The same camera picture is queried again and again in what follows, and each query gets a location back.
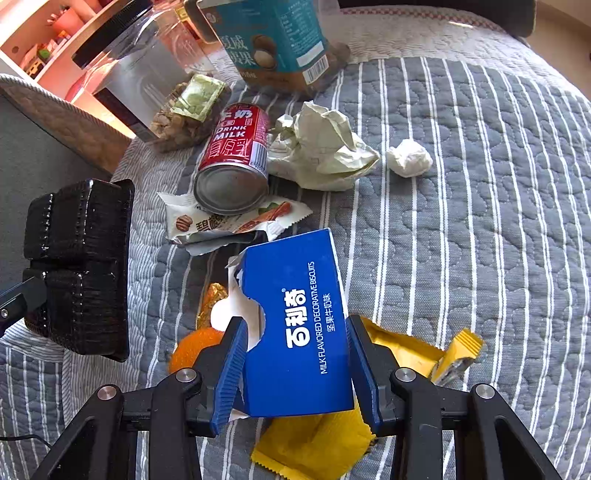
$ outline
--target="yellow snack packet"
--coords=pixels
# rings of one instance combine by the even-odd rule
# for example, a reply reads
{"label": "yellow snack packet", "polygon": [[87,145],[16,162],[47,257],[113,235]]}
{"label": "yellow snack packet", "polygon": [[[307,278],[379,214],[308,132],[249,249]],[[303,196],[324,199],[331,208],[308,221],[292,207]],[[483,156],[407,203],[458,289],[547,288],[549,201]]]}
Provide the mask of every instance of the yellow snack packet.
{"label": "yellow snack packet", "polygon": [[228,297],[226,287],[219,283],[210,283],[203,297],[201,309],[195,318],[195,330],[212,325],[212,308],[221,299]]}
{"label": "yellow snack packet", "polygon": [[431,371],[442,359],[445,352],[418,338],[403,333],[392,333],[366,317],[361,317],[370,340],[392,350],[394,358],[401,367],[412,368],[415,372],[429,378]]}
{"label": "yellow snack packet", "polygon": [[280,417],[251,459],[288,480],[337,480],[365,454],[372,438],[357,404],[337,413]]}
{"label": "yellow snack packet", "polygon": [[[361,319],[371,341],[388,347],[398,365],[432,380],[449,381],[458,375],[455,369],[467,368],[483,345],[478,336],[464,329],[443,351]],[[251,459],[288,480],[336,480],[361,459],[373,438],[356,404],[349,411],[273,419]]]}
{"label": "yellow snack packet", "polygon": [[459,377],[474,363],[482,345],[484,341],[477,334],[464,328],[447,347],[445,355],[431,374],[431,381],[436,385],[444,386]]}

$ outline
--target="bed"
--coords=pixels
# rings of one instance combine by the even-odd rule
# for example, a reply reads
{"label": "bed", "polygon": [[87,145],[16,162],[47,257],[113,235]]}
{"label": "bed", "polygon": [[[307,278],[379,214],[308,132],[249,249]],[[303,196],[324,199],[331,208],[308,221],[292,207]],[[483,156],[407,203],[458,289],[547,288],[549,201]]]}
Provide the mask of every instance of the bed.
{"label": "bed", "polygon": [[[412,138],[434,164],[421,177],[402,179],[381,162],[338,193],[272,179],[273,192],[314,212],[286,234],[332,229],[350,313],[437,346],[464,327],[474,330],[485,346],[454,388],[490,382],[563,478],[589,478],[589,101],[522,42],[475,14],[405,6],[343,12],[352,61],[315,101],[344,112],[382,155]],[[238,99],[272,118],[301,108],[295,95],[261,95],[235,80]],[[202,153],[158,155],[131,144],[113,177],[137,187],[130,357],[116,364],[78,356],[15,325],[0,346],[4,434],[34,432],[53,442],[98,386],[134,390],[167,375],[205,288],[224,281],[227,258],[237,252],[231,245],[192,258],[165,240],[155,193],[189,191]],[[273,478],[249,458],[266,425],[238,420],[216,439],[197,439],[204,477]],[[142,437],[142,479],[146,447]],[[392,447],[392,439],[381,439],[345,477],[389,478]],[[445,477],[454,478],[451,435],[443,451]],[[1,474],[28,478],[45,452],[40,443],[0,443]]]}

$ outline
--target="cable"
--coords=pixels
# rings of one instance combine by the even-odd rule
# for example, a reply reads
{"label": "cable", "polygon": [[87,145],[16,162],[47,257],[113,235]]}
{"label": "cable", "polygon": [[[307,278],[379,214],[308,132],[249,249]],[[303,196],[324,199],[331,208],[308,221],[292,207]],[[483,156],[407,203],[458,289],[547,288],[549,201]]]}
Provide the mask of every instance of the cable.
{"label": "cable", "polygon": [[46,442],[46,440],[43,437],[40,437],[39,435],[35,435],[35,434],[20,435],[18,437],[0,437],[0,441],[6,441],[6,442],[14,442],[16,440],[31,440],[31,439],[32,440],[39,440],[40,442],[43,442],[47,448],[51,448],[51,443]]}

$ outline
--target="barcode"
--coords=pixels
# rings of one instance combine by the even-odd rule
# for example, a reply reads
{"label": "barcode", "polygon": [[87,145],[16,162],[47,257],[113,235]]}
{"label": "barcode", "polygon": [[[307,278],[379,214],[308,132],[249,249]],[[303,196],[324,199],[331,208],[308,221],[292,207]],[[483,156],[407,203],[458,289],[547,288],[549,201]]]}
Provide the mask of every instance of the barcode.
{"label": "barcode", "polygon": [[248,163],[265,177],[267,176],[267,148],[259,142],[252,143],[251,160]]}
{"label": "barcode", "polygon": [[315,82],[320,75],[328,70],[328,68],[329,61],[326,59],[326,55],[322,55],[309,69],[302,72],[306,85]]}

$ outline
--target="white tissue ball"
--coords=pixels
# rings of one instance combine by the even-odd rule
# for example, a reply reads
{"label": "white tissue ball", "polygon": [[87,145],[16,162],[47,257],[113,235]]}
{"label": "white tissue ball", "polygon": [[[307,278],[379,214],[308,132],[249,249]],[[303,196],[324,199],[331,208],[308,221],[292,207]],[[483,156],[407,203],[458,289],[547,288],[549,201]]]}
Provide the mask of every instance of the white tissue ball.
{"label": "white tissue ball", "polygon": [[401,177],[416,177],[433,165],[433,159],[425,148],[414,140],[405,138],[396,148],[386,150],[388,167]]}

